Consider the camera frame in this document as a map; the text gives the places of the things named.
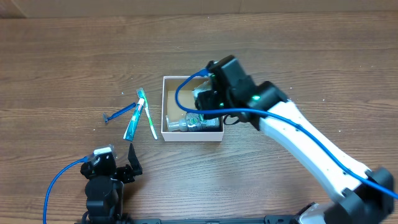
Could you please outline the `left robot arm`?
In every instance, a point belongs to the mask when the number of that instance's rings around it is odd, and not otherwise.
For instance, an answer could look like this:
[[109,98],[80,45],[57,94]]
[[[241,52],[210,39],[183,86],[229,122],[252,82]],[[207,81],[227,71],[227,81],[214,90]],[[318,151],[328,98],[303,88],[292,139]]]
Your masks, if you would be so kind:
[[87,213],[82,223],[132,223],[123,212],[124,185],[142,175],[134,146],[129,145],[129,164],[118,167],[114,146],[97,148],[81,165],[80,173],[88,179],[85,186]]

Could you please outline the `clear bottle dark liquid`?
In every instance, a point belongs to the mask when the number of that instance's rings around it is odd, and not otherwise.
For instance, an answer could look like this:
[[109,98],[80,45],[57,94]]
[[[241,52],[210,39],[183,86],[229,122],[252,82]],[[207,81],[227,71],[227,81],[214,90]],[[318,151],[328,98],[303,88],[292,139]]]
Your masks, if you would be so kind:
[[169,132],[205,132],[220,128],[220,119],[205,119],[202,114],[186,113],[185,117],[178,121],[171,121],[166,116],[167,130]]

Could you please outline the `blue disposable razor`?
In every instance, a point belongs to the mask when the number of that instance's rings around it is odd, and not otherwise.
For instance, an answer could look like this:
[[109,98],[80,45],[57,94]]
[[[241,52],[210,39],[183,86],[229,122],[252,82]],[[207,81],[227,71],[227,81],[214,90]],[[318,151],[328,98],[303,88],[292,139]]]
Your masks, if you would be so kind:
[[124,114],[125,112],[133,109],[136,106],[136,103],[131,103],[130,105],[120,109],[119,111],[113,113],[111,116],[107,116],[106,113],[103,113],[102,117],[104,119],[104,123],[107,124],[110,120],[117,118],[118,116]]

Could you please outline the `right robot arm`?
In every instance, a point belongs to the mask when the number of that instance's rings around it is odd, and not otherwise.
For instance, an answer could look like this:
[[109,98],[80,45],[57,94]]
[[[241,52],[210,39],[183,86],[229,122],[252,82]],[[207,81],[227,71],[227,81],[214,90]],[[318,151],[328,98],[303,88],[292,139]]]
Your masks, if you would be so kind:
[[317,130],[270,81],[260,85],[230,55],[198,72],[208,82],[194,90],[205,118],[230,115],[284,146],[323,187],[330,203],[311,203],[291,223],[380,223],[394,211],[394,178],[356,161]]

